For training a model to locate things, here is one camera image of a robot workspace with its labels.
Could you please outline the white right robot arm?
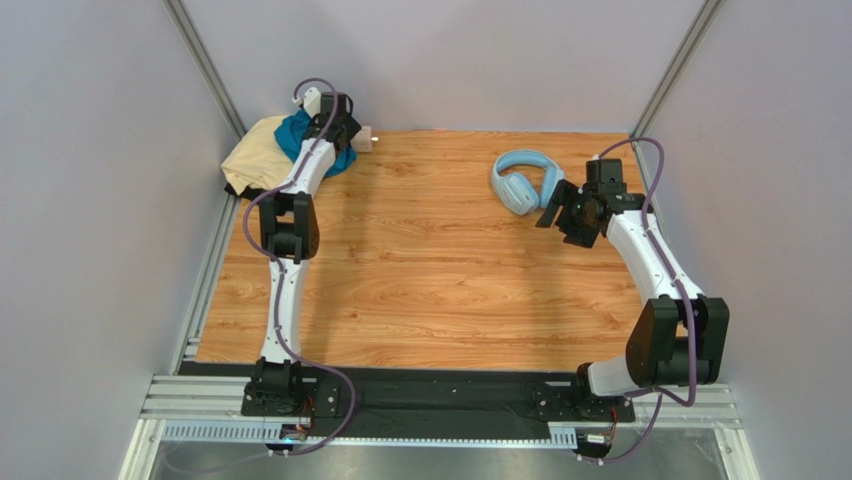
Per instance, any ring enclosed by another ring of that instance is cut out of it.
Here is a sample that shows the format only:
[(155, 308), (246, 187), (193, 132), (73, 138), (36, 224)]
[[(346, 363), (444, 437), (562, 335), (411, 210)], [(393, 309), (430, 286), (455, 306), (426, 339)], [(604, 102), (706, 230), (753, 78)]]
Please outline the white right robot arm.
[(621, 255), (644, 304), (623, 354), (581, 365), (579, 401), (657, 393), (691, 407), (715, 382), (730, 310), (693, 283), (663, 241), (648, 194), (623, 183), (567, 180), (542, 199), (538, 227), (556, 225), (567, 244), (590, 248), (604, 237)]

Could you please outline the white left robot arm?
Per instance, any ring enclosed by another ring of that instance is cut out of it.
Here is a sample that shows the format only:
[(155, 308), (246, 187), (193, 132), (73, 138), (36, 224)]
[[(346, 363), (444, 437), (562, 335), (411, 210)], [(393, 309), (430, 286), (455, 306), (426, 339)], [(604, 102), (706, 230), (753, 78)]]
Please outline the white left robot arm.
[(303, 386), (299, 323), (310, 261), (320, 244), (314, 195), (338, 156), (360, 131), (352, 101), (344, 93), (307, 92), (297, 100), (309, 116), (299, 156), (271, 193), (249, 205), (259, 214), (257, 247), (269, 260), (269, 319), (260, 358), (245, 386), (241, 413), (249, 417), (288, 417), (310, 405)]

